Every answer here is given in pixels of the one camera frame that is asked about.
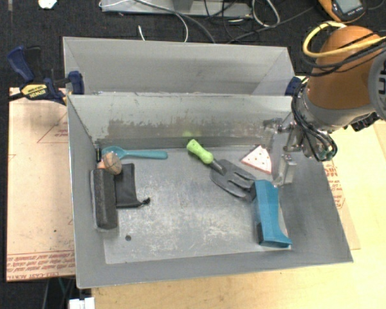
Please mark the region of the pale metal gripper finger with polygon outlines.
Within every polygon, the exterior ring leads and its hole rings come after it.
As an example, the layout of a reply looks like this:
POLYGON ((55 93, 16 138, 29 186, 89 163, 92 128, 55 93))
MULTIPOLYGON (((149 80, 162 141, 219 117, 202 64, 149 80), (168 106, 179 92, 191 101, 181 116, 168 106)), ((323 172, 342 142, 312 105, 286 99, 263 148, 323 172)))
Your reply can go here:
POLYGON ((297 162, 290 154, 283 154, 280 158, 279 170, 273 181, 274 186, 291 184, 297 168, 297 162))
POLYGON ((282 132, 283 119, 272 118, 263 121, 262 146, 269 152, 271 160, 271 175, 277 176, 282 154, 283 140, 286 134, 282 132))

